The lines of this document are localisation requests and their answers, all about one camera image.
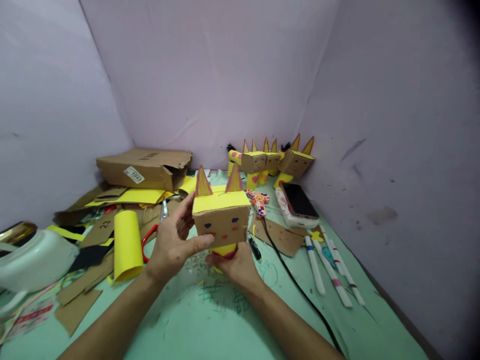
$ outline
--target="white plastic jug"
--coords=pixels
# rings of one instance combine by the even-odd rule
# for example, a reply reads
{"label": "white plastic jug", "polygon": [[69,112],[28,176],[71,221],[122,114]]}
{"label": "white plastic jug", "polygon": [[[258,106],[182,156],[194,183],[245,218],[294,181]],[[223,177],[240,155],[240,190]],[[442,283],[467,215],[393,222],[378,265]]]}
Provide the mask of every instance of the white plastic jug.
{"label": "white plastic jug", "polygon": [[56,232],[37,230],[25,245],[0,257],[0,288],[16,293],[0,308],[0,315],[14,309],[28,293],[63,277],[78,255],[79,248]]}

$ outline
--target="black cable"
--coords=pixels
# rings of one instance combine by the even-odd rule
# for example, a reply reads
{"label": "black cable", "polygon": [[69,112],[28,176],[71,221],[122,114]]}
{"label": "black cable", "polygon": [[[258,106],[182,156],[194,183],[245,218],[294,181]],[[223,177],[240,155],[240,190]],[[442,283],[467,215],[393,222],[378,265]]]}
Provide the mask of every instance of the black cable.
{"label": "black cable", "polygon": [[342,349],[340,348],[340,344],[339,344],[339,342],[337,341],[337,338],[335,337],[334,332],[333,332],[332,328],[330,327],[330,324],[328,323],[327,319],[325,319],[325,317],[324,317],[323,314],[320,312],[320,310],[314,305],[314,303],[309,299],[309,297],[307,296],[307,294],[302,290],[302,288],[300,287],[299,283],[295,280],[294,276],[293,276],[292,273],[290,272],[289,267],[287,266],[287,264],[285,263],[284,259],[282,258],[282,255],[280,254],[279,249],[277,248],[277,246],[275,245],[274,241],[273,241],[272,238],[270,237],[269,230],[267,229],[267,223],[266,223],[266,221],[265,221],[265,218],[262,218],[262,221],[263,221],[263,227],[265,228],[266,236],[267,236],[268,239],[270,240],[271,245],[272,245],[273,248],[275,249],[276,255],[278,256],[278,258],[280,259],[281,264],[283,265],[283,267],[285,268],[286,272],[287,272],[288,275],[290,276],[290,279],[293,281],[293,283],[295,284],[296,288],[297,288],[298,290],[300,290],[301,294],[302,294],[303,297],[308,301],[308,303],[310,304],[310,306],[316,311],[316,313],[318,314],[318,316],[320,316],[321,320],[323,321],[323,323],[324,323],[325,326],[326,326],[326,329],[328,330],[328,334],[330,335],[330,337],[331,337],[331,339],[332,339],[332,341],[333,341],[333,345],[334,345],[335,348],[338,350],[338,352],[339,352],[343,357],[345,357],[344,352],[343,352]]}

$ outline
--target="yellow flower cutout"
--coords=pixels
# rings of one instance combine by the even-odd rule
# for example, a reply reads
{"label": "yellow flower cutout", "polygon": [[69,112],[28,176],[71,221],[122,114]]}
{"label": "yellow flower cutout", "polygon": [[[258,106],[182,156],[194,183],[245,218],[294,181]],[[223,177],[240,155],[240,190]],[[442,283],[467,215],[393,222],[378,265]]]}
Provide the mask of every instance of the yellow flower cutout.
{"label": "yellow flower cutout", "polygon": [[312,240],[316,240],[318,241],[319,243],[323,243],[324,242],[324,239],[320,236],[320,231],[309,231],[308,232],[310,234],[310,237]]}

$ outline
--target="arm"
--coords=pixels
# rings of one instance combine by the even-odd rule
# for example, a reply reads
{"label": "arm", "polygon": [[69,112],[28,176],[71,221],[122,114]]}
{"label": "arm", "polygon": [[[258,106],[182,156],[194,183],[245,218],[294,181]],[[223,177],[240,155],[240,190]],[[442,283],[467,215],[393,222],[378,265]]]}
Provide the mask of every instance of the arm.
{"label": "arm", "polygon": [[264,283],[246,242],[238,243],[232,260],[210,254],[206,261],[220,269],[245,294],[290,360],[343,359],[328,341]]}
{"label": "arm", "polygon": [[214,240],[211,235],[203,235],[185,241],[194,225],[193,202],[192,193],[158,226],[151,258],[143,271],[59,359],[123,358],[140,322],[164,286],[187,258],[203,251]]}

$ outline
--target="label sticker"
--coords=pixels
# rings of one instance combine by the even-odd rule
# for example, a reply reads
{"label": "label sticker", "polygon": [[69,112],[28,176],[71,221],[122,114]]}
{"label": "label sticker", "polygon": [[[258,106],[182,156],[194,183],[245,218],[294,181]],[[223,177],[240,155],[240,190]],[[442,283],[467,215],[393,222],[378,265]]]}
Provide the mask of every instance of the label sticker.
{"label": "label sticker", "polygon": [[124,171],[124,173],[127,174],[128,177],[137,184],[140,184],[143,180],[145,180],[145,178],[142,175],[140,175],[140,173],[137,170],[135,170],[133,166],[128,167]]}

